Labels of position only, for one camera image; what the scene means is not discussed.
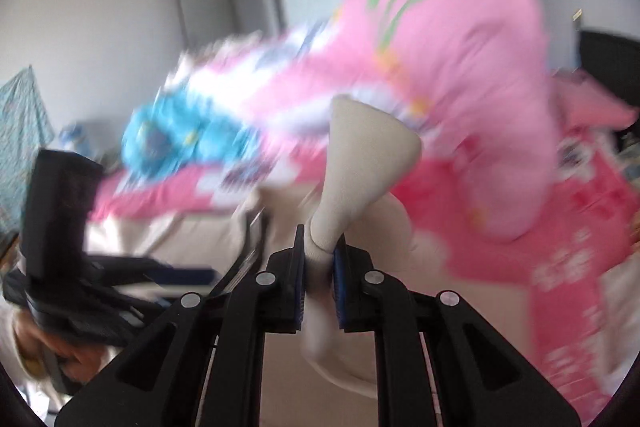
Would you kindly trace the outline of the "beige jacket with black stripes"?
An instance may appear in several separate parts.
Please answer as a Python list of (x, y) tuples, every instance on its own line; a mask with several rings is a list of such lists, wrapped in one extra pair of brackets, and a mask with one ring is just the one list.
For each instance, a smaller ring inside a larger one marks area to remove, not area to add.
[(390, 114), (338, 96), (331, 102), (328, 155), (319, 204), (304, 231), (305, 304), (302, 351), (337, 387), (374, 399), (375, 378), (341, 359), (332, 299), (334, 249), (346, 232), (385, 270), (409, 258), (412, 226), (390, 189), (418, 163), (419, 135)]

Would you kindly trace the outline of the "blue patterned quilt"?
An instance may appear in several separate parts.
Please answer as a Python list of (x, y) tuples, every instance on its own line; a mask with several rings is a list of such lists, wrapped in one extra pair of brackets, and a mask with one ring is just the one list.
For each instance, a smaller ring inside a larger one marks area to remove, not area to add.
[(141, 179), (160, 181), (191, 164), (233, 165), (260, 153), (260, 132), (183, 91), (159, 95), (132, 113), (120, 157)]

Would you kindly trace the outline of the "teal patterned curtain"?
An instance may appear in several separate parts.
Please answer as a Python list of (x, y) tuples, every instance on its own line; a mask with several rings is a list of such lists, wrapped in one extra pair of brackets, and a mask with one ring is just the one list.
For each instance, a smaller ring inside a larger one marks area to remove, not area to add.
[(24, 68), (1, 86), (1, 233), (21, 226), (32, 163), (54, 138), (34, 71)]

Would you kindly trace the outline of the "pink floral bed sheet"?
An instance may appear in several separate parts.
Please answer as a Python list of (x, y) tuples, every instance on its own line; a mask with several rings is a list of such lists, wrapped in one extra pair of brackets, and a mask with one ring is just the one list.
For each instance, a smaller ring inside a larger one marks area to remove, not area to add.
[[(477, 232), (450, 166), (431, 157), (347, 236), (412, 291), (457, 291), (592, 421), (639, 348), (639, 254), (631, 233), (639, 199), (596, 132), (570, 132), (559, 154), (544, 212), (514, 241)], [(268, 209), (270, 247), (288, 246), (317, 206), (324, 170), (324, 150), (299, 150), (241, 188), (219, 170), (186, 168), (124, 195), (116, 193), (124, 176), (115, 174), (101, 185), (87, 246), (224, 271), (241, 246), (245, 211)]]

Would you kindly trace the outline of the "pink floral quilt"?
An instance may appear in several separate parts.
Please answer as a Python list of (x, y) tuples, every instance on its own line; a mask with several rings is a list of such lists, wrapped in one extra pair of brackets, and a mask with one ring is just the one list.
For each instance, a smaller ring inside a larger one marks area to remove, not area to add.
[(267, 150), (314, 147), (339, 95), (381, 109), (454, 164), (480, 231), (537, 220), (559, 125), (538, 0), (344, 0), (316, 26), (185, 67), (168, 86), (203, 116), (262, 132)]

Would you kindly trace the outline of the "pink pillow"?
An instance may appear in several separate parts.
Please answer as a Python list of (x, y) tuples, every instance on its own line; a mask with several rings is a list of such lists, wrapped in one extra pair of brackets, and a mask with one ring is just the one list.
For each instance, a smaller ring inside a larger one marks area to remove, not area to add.
[(624, 102), (582, 69), (575, 72), (560, 70), (552, 79), (565, 130), (623, 131), (638, 120), (637, 107)]

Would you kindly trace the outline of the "black headboard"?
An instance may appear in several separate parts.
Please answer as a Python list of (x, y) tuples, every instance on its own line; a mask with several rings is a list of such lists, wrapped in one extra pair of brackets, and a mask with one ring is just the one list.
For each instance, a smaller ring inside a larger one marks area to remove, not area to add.
[(640, 44), (636, 39), (581, 30), (580, 67), (629, 105), (639, 106)]

